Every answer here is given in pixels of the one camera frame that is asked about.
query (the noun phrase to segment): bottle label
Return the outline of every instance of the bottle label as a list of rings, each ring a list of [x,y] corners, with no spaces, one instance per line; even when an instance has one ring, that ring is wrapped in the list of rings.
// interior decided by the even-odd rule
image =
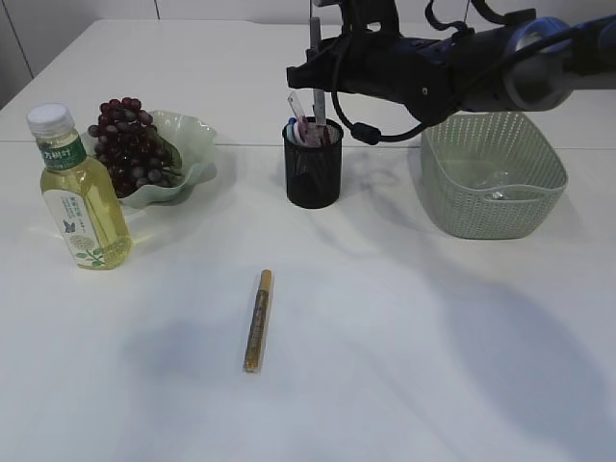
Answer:
[[[66,170],[77,167],[86,160],[86,149],[77,139],[64,147],[41,148],[42,160],[50,170]]]
[[[82,267],[104,266],[103,251],[84,198],[63,190],[50,190],[42,196],[75,262]]]

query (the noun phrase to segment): yellow liquid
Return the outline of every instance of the yellow liquid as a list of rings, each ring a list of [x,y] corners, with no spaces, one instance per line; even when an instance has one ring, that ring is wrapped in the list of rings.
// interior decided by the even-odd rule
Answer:
[[[37,139],[38,147],[64,147],[79,138],[73,130],[67,135],[51,140]],[[87,157],[84,162],[67,170],[45,169],[40,176],[40,190],[64,190],[81,195],[86,203],[96,237],[101,245],[105,265],[87,270],[111,270],[128,257],[133,242],[119,206],[119,201],[107,169],[96,159]]]

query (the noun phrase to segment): white wall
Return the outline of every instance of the white wall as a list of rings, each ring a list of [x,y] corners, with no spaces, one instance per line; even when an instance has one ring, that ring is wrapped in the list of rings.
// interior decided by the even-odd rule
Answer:
[[[400,19],[423,22],[428,0],[398,0]],[[436,0],[435,11],[443,19],[463,17],[467,0]],[[158,0],[161,18],[166,19],[248,19],[257,22],[303,23],[309,0]],[[541,15],[556,15],[581,21],[616,13],[616,0],[488,0],[494,10],[506,13],[537,8]],[[338,7],[318,10],[328,21],[340,18]]]
[[[11,23],[0,3],[0,108],[30,82],[31,76]]]
[[[35,75],[92,22],[100,18],[244,19],[305,23],[310,0],[4,0],[26,58]],[[442,20],[460,19],[467,0],[436,0]],[[490,0],[499,13],[536,7],[541,15],[570,22],[616,13],[616,0]],[[423,22],[427,0],[398,0],[404,22]],[[0,107],[29,80],[10,23],[0,9]],[[337,7],[318,10],[325,22],[338,22]],[[477,21],[471,14],[471,21]]]
[[[97,19],[157,17],[153,0],[4,1],[35,75]]]

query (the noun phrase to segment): plastic bottle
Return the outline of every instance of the plastic bottle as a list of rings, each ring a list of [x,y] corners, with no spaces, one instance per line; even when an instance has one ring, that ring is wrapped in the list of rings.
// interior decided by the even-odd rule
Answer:
[[[45,162],[42,196],[75,262],[88,270],[117,267],[132,240],[107,169],[86,155],[66,106],[38,106],[27,119]]]

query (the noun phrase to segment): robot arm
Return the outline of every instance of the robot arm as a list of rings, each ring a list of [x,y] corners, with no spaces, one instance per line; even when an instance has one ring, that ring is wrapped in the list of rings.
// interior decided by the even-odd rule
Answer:
[[[330,91],[351,135],[368,144],[408,140],[458,111],[548,111],[573,90],[616,89],[616,15],[569,27],[534,10],[500,16],[484,0],[472,0],[500,27],[481,33],[462,22],[440,23],[426,8],[430,24],[456,29],[451,38],[405,38],[395,0],[315,0],[338,3],[343,30],[308,51],[308,62],[287,69],[294,89]],[[379,23],[373,32],[369,25]],[[338,91],[403,104],[420,126],[398,136],[351,123]]]

